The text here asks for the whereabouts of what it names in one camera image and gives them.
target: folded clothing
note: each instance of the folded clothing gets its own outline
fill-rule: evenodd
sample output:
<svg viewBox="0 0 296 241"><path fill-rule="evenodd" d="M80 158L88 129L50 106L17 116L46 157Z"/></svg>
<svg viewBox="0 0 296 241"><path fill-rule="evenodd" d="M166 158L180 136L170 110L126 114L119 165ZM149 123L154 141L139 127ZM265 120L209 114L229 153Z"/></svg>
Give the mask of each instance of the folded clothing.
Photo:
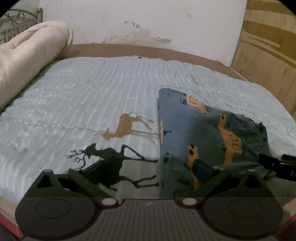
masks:
<svg viewBox="0 0 296 241"><path fill-rule="evenodd" d="M270 173L258 163L259 154L271 156L262 123L173 89L160 89L157 102L162 197L184 196L204 183L196 160L237 173L254 169L262 178Z"/></svg>
<svg viewBox="0 0 296 241"><path fill-rule="evenodd" d="M73 42L73 30L61 21L37 24L0 45L0 111L39 71L63 58Z"/></svg>

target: metal bed frame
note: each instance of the metal bed frame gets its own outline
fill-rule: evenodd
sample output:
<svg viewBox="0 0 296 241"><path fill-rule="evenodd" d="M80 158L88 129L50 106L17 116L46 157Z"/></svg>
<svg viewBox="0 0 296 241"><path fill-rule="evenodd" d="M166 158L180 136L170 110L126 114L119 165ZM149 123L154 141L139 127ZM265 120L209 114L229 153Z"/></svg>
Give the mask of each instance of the metal bed frame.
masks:
<svg viewBox="0 0 296 241"><path fill-rule="evenodd" d="M0 44L7 43L26 29L43 22L43 9L36 14L23 9L12 8L0 18Z"/></svg>

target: wood grain panel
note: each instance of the wood grain panel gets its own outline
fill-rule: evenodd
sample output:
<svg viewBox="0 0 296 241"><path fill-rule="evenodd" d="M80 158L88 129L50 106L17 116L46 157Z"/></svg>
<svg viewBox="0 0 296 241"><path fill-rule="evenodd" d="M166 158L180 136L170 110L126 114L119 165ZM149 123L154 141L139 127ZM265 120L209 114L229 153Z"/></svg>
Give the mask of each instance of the wood grain panel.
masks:
<svg viewBox="0 0 296 241"><path fill-rule="evenodd" d="M296 115L296 16L277 0L248 0L231 67Z"/></svg>

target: black deer print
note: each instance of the black deer print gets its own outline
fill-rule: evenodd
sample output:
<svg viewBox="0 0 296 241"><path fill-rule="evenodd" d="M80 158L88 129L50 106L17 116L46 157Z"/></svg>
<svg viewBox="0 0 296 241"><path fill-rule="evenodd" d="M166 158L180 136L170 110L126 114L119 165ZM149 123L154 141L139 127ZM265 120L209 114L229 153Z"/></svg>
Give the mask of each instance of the black deer print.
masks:
<svg viewBox="0 0 296 241"><path fill-rule="evenodd" d="M124 155L124 150L125 148L130 149L132 152L134 152L138 157L140 158L131 158L131 157L126 157ZM120 176L119 172L120 169L122 168L122 163L124 160L135 160L135 161L145 161L145 162L150 162L150 163L156 163L158 160L147 160L145 157L137 153L135 150L133 150L131 147L127 145L122 145L121 146L121 151L117 152L113 148L107 148L103 150L97 150L96 149L96 143L91 144L88 146L85 150L79 150L80 153L78 153L76 150L71 151L73 154L72 155L67 155L66 157L72 158L74 156L78 156L83 154L82 158L76 157L75 160L79 163L80 161L83 161L83 165L81 168L85 167L86 165L86 160L85 157L87 156L90 158L91 156L97 156L102 158L103 160L100 160L98 165L100 165L100 172L102 173L102 177L100 180L100 183L103 184L105 187L117 191L117 189L110 187L111 185L117 184L120 181L128 181L132 183L136 188L144 188L144 187L152 187L152 186L159 186L159 183L155 184L150 184L150 185L139 185L140 182L145 181L145 180L152 180L156 178L156 176L153 177L147 177L143 178L137 181L131 180L128 177L125 176Z"/></svg>

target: beige blanket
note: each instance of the beige blanket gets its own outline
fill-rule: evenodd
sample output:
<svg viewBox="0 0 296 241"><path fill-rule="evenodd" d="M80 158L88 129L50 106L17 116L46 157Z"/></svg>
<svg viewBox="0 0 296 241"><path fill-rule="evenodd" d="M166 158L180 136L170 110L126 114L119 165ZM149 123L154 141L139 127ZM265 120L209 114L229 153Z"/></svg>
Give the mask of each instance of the beige blanket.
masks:
<svg viewBox="0 0 296 241"><path fill-rule="evenodd" d="M37 24L0 45L0 111L46 65L61 59L73 42L73 30L60 21Z"/></svg>

